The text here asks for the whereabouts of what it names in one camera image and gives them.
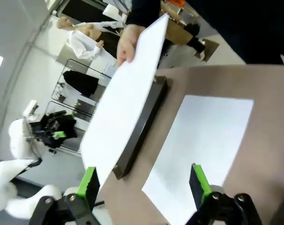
screw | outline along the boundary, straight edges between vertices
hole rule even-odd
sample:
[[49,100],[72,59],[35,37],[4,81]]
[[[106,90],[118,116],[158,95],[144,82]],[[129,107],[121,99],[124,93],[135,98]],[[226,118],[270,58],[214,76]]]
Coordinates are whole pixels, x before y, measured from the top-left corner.
[[218,194],[213,194],[213,198],[218,200],[219,199],[219,195]]
[[75,195],[72,195],[71,197],[70,197],[70,201],[74,201],[75,200]]
[[243,196],[243,195],[239,195],[239,196],[238,196],[238,200],[241,201],[241,202],[243,202],[243,201],[244,201],[244,196]]
[[46,204],[49,204],[51,202],[51,198],[47,198],[46,200],[45,200],[45,203]]

person in black clothing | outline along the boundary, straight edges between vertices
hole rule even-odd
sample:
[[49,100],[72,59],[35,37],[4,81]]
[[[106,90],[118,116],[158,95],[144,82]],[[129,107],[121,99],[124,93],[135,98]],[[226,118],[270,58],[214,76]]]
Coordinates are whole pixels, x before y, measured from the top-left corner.
[[[283,64],[284,0],[187,0],[247,64]],[[132,61],[140,33],[159,17],[160,0],[133,0],[117,49]]]

table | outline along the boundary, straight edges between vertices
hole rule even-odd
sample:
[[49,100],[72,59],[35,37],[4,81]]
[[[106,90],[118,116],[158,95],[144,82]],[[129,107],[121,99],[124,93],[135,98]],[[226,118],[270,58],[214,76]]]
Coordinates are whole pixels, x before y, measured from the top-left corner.
[[229,196],[248,193],[267,224],[284,196],[284,67],[212,66],[158,70],[170,90],[131,173],[111,173],[101,190],[115,225],[166,219],[141,191],[185,95],[254,99],[240,149],[224,183]]

sheet of paper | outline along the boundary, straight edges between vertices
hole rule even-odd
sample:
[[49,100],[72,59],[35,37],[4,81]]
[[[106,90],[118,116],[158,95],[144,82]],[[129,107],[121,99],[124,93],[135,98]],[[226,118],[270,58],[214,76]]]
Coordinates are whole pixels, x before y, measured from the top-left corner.
[[222,186],[243,138],[253,101],[185,96],[143,192],[171,225],[185,225],[196,206],[192,163]]
[[149,94],[165,39],[168,15],[142,32],[135,58],[114,74],[81,142],[85,168],[95,166],[100,187],[121,156]]

white lab coat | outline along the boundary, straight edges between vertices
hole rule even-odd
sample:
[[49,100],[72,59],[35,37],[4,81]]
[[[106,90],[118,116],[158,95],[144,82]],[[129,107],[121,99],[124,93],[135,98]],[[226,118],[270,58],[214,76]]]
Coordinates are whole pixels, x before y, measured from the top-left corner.
[[[120,28],[123,27],[123,24],[118,21],[112,21],[112,22],[83,22],[78,24],[77,26],[87,25],[87,24],[93,24],[94,28],[102,31],[102,32],[110,32],[113,33],[105,27],[111,27],[111,28]],[[84,33],[78,31],[78,30],[72,30],[68,31],[69,35],[69,44],[71,48],[73,49],[75,55],[79,59],[85,59],[92,61],[96,57],[100,56],[104,60],[107,60],[107,62],[110,65],[114,65],[116,63],[116,59],[109,54],[105,49],[98,48],[96,46],[97,42],[91,39],[90,37],[86,36]]]

